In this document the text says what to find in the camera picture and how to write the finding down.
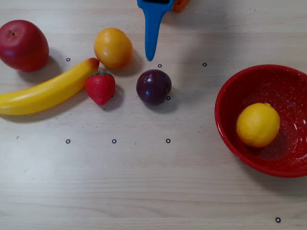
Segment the blue gripper with motor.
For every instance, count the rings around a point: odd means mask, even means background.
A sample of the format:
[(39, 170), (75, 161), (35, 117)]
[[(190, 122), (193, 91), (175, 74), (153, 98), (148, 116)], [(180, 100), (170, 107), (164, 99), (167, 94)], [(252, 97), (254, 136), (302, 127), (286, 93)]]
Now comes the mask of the blue gripper with motor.
[(145, 55), (148, 61), (155, 56), (159, 28), (166, 12), (171, 11), (174, 0), (137, 0), (145, 16)]

